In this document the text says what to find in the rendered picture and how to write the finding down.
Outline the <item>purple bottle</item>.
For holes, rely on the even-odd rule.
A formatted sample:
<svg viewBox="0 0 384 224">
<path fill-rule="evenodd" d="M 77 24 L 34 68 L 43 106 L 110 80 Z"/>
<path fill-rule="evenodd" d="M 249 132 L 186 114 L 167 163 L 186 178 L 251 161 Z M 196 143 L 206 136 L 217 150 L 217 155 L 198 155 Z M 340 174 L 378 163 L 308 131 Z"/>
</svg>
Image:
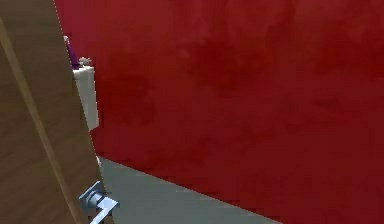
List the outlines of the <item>purple bottle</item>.
<svg viewBox="0 0 384 224">
<path fill-rule="evenodd" d="M 68 55 L 69 55 L 69 58 L 70 58 L 72 69 L 73 70 L 78 70 L 79 67 L 80 67 L 79 63 L 78 63 L 78 59 L 77 59 L 76 54 L 74 53 L 74 51 L 72 49 L 72 46 L 70 44 L 70 39 L 69 39 L 68 36 L 64 36 L 64 42 L 65 42 L 65 45 L 66 45 L 66 48 L 67 48 L 67 52 L 68 52 Z"/>
</svg>

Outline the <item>brown wooden room door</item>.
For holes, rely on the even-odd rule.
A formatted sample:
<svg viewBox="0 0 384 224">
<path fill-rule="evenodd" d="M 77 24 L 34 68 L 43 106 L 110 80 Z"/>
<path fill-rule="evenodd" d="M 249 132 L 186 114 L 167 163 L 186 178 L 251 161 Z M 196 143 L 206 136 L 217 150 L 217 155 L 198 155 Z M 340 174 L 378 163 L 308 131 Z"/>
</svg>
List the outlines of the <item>brown wooden room door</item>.
<svg viewBox="0 0 384 224">
<path fill-rule="evenodd" d="M 53 0 L 0 0 L 0 224 L 91 224 L 102 179 Z"/>
</svg>

